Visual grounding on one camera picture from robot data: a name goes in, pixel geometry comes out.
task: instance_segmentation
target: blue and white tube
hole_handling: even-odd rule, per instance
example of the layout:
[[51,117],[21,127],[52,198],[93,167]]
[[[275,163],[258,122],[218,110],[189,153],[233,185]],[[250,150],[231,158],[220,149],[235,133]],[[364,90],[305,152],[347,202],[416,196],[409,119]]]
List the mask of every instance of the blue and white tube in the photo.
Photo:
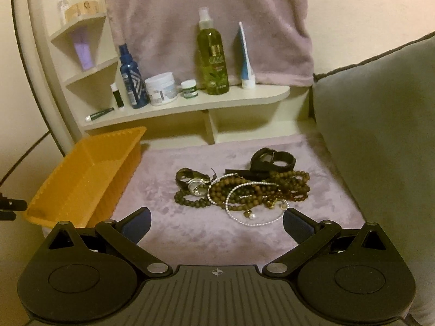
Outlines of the blue and white tube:
[[253,89],[255,88],[255,75],[254,71],[252,71],[251,63],[249,62],[249,57],[247,55],[246,38],[242,22],[239,22],[239,34],[243,49],[243,66],[241,75],[242,87],[243,89]]

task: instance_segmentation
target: orange plastic tray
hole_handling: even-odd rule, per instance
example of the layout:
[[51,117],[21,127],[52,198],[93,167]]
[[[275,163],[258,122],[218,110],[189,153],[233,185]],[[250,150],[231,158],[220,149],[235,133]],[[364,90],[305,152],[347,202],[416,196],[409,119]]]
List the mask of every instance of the orange plastic tray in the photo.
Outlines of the orange plastic tray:
[[59,221],[94,227],[109,219],[141,161],[139,141],[145,131],[137,127],[81,139],[38,190],[24,217],[49,228]]

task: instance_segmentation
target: gray cushion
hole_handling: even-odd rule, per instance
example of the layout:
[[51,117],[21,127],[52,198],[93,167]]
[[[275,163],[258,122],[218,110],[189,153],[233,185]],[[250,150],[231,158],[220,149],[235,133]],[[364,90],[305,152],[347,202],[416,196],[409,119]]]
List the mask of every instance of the gray cushion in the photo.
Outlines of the gray cushion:
[[410,267],[410,310],[435,325],[435,37],[319,77],[320,132],[364,217]]

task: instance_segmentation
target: pearl necklace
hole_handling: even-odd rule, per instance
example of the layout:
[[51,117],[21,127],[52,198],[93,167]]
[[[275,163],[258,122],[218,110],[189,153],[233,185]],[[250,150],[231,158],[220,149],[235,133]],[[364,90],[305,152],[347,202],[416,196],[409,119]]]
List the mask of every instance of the pearl necklace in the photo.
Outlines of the pearl necklace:
[[[212,200],[212,198],[210,197],[210,187],[212,187],[212,185],[214,185],[214,184],[217,183],[218,181],[221,181],[222,179],[227,178],[227,177],[229,177],[229,176],[235,176],[235,174],[226,174],[226,175],[221,176],[220,178],[216,178],[215,180],[213,180],[213,181],[211,182],[211,184],[210,184],[210,186],[208,187],[208,190],[207,190],[207,198],[209,199],[209,201],[210,201],[212,204],[214,204],[214,205],[217,206],[216,202],[214,202],[214,201]],[[248,227],[259,227],[259,226],[262,226],[262,225],[268,225],[268,224],[275,223],[275,222],[279,221],[280,219],[282,219],[282,217],[284,216],[285,210],[284,210],[284,211],[279,215],[278,218],[276,218],[276,219],[274,219],[274,220],[272,220],[272,221],[269,221],[269,222],[264,222],[264,223],[245,223],[245,222],[239,220],[238,218],[236,218],[236,217],[234,217],[234,216],[232,215],[232,213],[230,212],[229,207],[228,207],[228,203],[229,203],[229,201],[230,201],[230,197],[231,197],[231,195],[232,195],[233,192],[236,191],[237,189],[239,189],[239,188],[241,188],[241,187],[243,187],[243,186],[249,186],[249,185],[271,185],[271,186],[278,186],[278,184],[275,184],[275,183],[263,183],[263,182],[261,182],[261,181],[251,181],[251,182],[249,182],[249,183],[244,183],[244,184],[237,185],[236,187],[234,187],[234,188],[230,191],[230,193],[228,194],[228,196],[227,196],[227,198],[226,198],[226,200],[225,200],[225,211],[227,212],[227,214],[228,214],[228,215],[229,215],[233,220],[235,220],[237,223],[243,224],[243,225],[248,226]],[[283,200],[283,203],[285,204],[286,208],[289,208],[289,207],[290,207],[290,205],[289,205],[289,203],[288,203],[287,200]]]

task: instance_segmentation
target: blue spray bottle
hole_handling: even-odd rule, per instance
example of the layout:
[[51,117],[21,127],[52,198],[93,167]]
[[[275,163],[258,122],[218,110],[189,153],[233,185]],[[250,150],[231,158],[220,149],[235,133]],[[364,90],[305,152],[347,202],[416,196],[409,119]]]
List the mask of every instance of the blue spray bottle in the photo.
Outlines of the blue spray bottle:
[[127,44],[119,46],[121,59],[121,75],[127,89],[128,97],[133,109],[142,108],[148,104],[148,97],[145,92],[145,84],[138,69],[138,63],[128,52]]

